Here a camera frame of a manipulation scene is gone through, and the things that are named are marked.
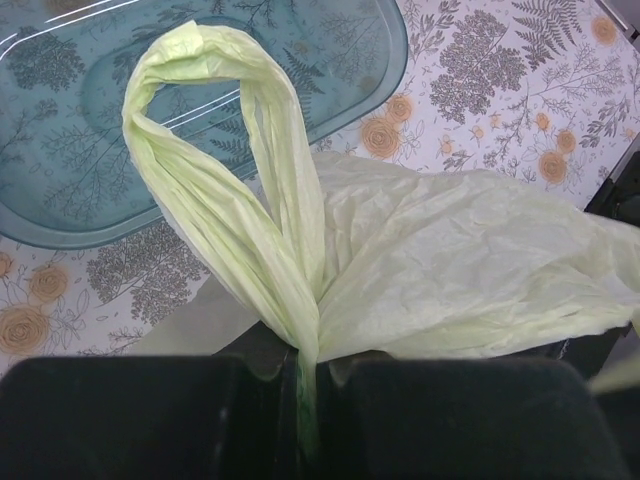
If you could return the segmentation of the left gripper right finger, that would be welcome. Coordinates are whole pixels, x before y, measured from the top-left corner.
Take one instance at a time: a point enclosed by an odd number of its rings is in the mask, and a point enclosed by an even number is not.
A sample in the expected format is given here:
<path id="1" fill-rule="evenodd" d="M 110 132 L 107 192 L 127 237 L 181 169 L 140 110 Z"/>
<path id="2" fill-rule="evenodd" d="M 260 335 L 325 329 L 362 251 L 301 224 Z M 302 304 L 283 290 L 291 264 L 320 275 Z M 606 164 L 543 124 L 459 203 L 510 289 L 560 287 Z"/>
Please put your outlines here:
<path id="1" fill-rule="evenodd" d="M 596 396 L 620 329 L 487 360 L 318 366 L 321 479 L 631 479 L 635 391 Z"/>

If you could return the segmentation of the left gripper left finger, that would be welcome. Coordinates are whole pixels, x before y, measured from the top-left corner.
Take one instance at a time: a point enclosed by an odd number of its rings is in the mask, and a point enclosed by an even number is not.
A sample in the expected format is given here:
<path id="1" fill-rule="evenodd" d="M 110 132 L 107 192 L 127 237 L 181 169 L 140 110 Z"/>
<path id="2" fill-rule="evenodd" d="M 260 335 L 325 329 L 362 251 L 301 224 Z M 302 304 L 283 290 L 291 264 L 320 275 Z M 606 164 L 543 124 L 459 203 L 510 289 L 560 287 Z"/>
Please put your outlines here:
<path id="1" fill-rule="evenodd" d="M 25 360 L 1 382 L 1 475 L 289 479 L 289 406 L 236 356 Z"/>

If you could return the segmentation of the light green plastic grocery bag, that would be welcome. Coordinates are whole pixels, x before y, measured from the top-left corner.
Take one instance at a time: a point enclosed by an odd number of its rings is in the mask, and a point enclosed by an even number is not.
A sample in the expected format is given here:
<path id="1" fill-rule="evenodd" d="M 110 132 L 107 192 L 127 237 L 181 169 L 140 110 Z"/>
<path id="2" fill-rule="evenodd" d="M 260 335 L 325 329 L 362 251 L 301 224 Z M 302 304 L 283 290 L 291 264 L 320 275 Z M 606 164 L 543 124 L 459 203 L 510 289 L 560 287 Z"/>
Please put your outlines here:
<path id="1" fill-rule="evenodd" d="M 265 199 L 146 115 L 159 87 L 235 80 Z M 128 82 L 131 161 L 180 238 L 306 372 L 368 350 L 483 358 L 639 317 L 639 231 L 487 170 L 421 174 L 309 148 L 284 70 L 187 22 Z"/>

